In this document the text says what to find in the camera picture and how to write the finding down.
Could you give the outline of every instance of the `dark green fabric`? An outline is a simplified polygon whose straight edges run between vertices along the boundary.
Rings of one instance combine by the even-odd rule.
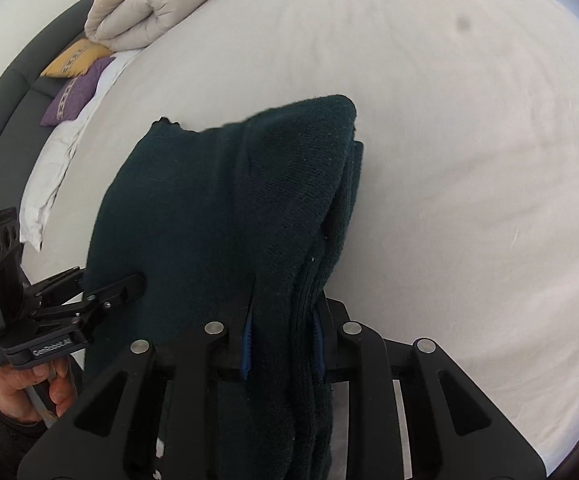
[[[132,272],[147,288],[94,333],[86,381],[137,338],[202,330],[255,276],[252,371],[220,383],[221,480],[327,476],[332,407],[314,370],[313,307],[355,201],[355,116],[329,96],[202,133],[160,120],[102,202],[85,289]]]

